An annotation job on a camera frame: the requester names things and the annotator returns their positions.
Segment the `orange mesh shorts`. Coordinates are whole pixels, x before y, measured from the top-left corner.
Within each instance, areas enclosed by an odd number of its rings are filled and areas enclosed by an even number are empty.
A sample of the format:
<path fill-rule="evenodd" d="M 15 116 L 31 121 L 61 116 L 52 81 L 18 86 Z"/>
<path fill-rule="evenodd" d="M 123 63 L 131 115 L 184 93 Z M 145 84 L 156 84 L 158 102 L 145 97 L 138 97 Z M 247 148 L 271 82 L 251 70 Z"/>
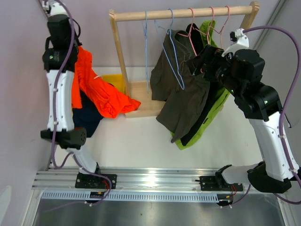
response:
<path fill-rule="evenodd" d="M 141 102 L 118 91 L 117 88 L 104 81 L 92 69 L 92 54 L 79 47 L 78 60 L 71 89 L 71 106 L 82 109 L 83 100 L 80 92 L 94 103 L 100 115 L 105 118 L 116 118 L 119 114 L 135 111 Z"/>

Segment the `navy blue shorts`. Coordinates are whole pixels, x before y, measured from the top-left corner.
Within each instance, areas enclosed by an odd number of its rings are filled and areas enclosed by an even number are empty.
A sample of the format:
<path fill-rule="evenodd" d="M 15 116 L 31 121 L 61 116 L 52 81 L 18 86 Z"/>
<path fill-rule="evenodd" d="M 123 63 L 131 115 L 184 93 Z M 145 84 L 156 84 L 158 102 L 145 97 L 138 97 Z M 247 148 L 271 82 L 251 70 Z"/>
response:
<path fill-rule="evenodd" d="M 72 119 L 75 127 L 83 127 L 87 137 L 92 137 L 103 118 L 116 118 L 122 110 L 124 94 L 113 85 L 81 90 L 78 83 L 72 84 Z"/>

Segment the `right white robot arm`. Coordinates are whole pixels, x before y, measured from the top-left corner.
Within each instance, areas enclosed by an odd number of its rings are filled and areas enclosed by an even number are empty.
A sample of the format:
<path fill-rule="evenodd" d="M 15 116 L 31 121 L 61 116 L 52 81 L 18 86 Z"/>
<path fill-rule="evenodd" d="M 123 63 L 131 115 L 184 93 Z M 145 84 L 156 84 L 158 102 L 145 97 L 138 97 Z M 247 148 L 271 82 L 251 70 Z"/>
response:
<path fill-rule="evenodd" d="M 296 178 L 280 140 L 281 101 L 277 91 L 261 82 L 265 61 L 257 51 L 239 49 L 226 52 L 206 45 L 187 61 L 192 75 L 218 82 L 234 97 L 234 102 L 252 125 L 262 161 L 249 166 L 226 165 L 215 173 L 215 186 L 225 190 L 231 184 L 252 185 L 263 193 L 283 194 Z"/>

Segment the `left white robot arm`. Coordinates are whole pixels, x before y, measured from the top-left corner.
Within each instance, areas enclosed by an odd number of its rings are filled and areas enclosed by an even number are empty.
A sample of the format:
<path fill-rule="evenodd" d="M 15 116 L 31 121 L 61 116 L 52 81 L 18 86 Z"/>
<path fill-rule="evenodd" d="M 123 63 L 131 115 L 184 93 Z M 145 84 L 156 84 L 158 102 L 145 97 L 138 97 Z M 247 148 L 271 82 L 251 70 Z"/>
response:
<path fill-rule="evenodd" d="M 72 120 L 71 90 L 78 56 L 78 38 L 73 20 L 65 14 L 50 16 L 47 22 L 50 36 L 42 56 L 49 88 L 49 117 L 40 137 L 51 142 L 51 158 L 55 158 L 58 145 L 72 156 L 81 174 L 87 174 L 85 182 L 91 188 L 102 183 L 98 163 L 86 149 L 87 132 L 76 128 Z"/>

